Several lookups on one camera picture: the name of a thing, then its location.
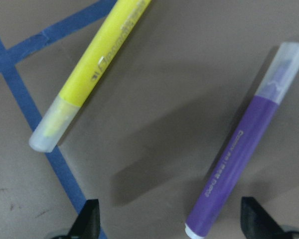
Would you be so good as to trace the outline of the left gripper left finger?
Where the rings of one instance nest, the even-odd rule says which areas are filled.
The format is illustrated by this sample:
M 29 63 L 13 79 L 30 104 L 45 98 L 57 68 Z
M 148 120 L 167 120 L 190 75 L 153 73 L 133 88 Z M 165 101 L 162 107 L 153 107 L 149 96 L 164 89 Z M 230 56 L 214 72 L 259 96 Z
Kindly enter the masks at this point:
M 67 239 L 98 239 L 101 231 L 98 199 L 87 200 L 66 235 Z

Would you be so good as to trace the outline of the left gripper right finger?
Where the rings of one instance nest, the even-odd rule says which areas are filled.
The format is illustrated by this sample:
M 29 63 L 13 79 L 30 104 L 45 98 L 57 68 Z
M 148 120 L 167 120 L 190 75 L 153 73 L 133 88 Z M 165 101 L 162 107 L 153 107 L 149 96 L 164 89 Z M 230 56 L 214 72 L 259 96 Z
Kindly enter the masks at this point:
M 242 197 L 241 230 L 247 239 L 280 239 L 284 230 L 253 197 Z

